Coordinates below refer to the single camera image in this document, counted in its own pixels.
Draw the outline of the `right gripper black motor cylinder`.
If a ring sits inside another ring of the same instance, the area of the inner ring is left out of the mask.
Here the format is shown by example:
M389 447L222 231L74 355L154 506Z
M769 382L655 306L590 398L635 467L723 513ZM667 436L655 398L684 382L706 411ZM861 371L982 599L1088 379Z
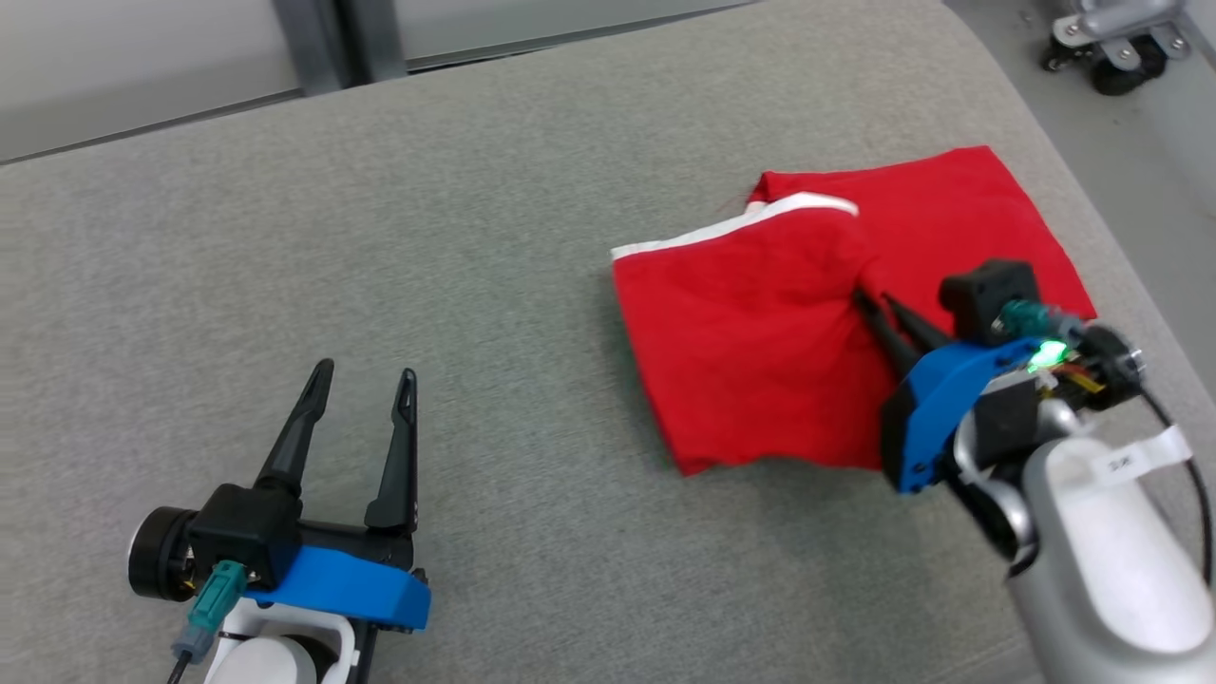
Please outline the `right gripper black motor cylinder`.
M1041 392L1073 410L1094 413L1142 397L1144 359L1124 333L1099 323L1087 325L1064 363L1049 369L1055 385Z

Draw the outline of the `left gripper black motor cylinder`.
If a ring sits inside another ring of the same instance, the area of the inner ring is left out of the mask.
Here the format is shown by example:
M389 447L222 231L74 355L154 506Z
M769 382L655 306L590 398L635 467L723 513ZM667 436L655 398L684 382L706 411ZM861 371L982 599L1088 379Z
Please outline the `left gripper black motor cylinder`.
M187 540L197 512L162 506L151 511L126 549L126 581L139 598L186 602L195 598L195 556Z

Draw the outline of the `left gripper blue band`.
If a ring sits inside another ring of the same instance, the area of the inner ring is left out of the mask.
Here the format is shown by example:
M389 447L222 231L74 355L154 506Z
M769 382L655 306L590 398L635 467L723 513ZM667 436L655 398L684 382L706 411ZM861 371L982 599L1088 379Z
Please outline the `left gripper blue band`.
M300 495L315 425L330 403L334 360L320 360L257 473L257 489ZM271 592L250 588L257 602L365 619L384 630L428 627L430 588L413 567L418 523L418 380L404 369L392 403L392 438L365 526L302 521L303 545L286 579Z

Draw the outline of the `grey wheeled metal base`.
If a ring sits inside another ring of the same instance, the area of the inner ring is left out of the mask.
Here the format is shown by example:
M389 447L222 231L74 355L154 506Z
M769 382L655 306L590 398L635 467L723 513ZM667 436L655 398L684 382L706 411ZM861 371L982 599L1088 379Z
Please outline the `grey wheeled metal base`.
M1087 65L1094 91L1121 97L1190 55L1180 27L1188 0L1060 1L1065 12L1052 21L1038 56L1043 72Z

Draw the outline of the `red garment with number print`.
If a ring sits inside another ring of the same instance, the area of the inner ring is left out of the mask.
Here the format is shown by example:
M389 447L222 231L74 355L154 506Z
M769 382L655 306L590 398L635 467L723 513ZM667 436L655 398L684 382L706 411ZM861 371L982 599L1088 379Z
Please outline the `red garment with number print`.
M642 386L687 476L765 456L882 467L879 408L897 382L855 288L950 331L944 277L1028 260L1048 304L1097 316L1055 234L986 146L769 170L742 214L610 256Z

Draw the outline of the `grey partition post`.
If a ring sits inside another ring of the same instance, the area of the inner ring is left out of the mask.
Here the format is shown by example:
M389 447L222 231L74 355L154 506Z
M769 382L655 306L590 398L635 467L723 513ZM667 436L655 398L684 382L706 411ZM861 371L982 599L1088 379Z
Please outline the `grey partition post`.
M271 0L306 96L409 74L395 0Z

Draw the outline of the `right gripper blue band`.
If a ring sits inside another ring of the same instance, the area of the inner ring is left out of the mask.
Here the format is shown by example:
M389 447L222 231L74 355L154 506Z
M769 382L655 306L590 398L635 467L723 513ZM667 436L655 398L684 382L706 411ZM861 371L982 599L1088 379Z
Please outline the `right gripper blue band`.
M854 290L852 303L899 385L882 405L882 472L894 490L914 494L938 480L938 461L961 420L990 382L1034 358L1042 338L997 347L955 337L890 292L884 303Z

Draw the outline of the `gripper black motor cylinder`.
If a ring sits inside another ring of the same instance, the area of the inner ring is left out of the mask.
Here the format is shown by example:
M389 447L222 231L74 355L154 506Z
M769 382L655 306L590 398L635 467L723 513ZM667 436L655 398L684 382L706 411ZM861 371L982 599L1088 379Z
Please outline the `gripper black motor cylinder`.
M139 598L186 602L195 598L195 556L187 540L197 512L162 506L151 511L126 549L126 581Z
M1055 385L1041 392L1073 410L1094 413L1142 397L1144 359L1124 333L1099 323L1087 325L1064 363L1049 369Z

